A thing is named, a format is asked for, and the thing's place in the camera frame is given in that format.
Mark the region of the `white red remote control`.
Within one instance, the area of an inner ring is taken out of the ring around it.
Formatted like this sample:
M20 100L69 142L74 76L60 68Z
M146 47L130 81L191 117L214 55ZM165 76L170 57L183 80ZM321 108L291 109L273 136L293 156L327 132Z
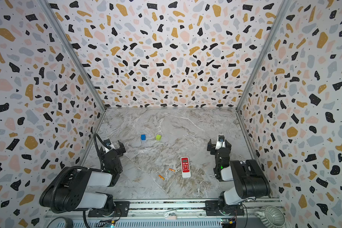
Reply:
M191 169L190 169L190 160L189 157L181 157L181 173L183 178L190 178L191 177Z

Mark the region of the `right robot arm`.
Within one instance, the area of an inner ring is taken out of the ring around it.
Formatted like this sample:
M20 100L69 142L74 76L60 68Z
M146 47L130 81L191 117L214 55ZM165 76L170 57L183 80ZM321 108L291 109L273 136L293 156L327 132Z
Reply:
M207 151L215 158L215 178L220 182L233 182L234 186L223 191L218 200L205 201L207 216L244 215L242 203L256 200L270 194L270 185L257 161L231 160L231 144L222 135L217 142L208 142Z

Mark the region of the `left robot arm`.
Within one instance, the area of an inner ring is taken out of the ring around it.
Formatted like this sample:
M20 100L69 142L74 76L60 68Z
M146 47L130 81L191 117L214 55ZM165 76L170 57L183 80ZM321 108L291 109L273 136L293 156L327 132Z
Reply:
M116 210L113 196L108 193L87 192L89 187L113 187L123 172L120 157L126 153L122 142L119 148L109 139L103 141L103 147L97 149L102 168L86 168L82 166L64 167L40 196L42 207L53 213L71 211L98 210L108 216Z

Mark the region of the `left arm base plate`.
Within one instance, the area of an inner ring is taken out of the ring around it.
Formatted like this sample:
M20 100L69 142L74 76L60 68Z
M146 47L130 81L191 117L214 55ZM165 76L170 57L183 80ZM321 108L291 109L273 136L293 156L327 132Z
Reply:
M93 209L88 213L90 218L115 219L127 217L130 209L129 201L115 201L102 209Z

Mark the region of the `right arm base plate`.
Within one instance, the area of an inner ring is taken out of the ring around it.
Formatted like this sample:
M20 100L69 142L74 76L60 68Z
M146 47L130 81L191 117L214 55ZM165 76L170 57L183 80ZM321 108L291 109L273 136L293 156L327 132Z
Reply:
M205 201L205 211L207 216L244 216L242 205L222 204L218 200Z

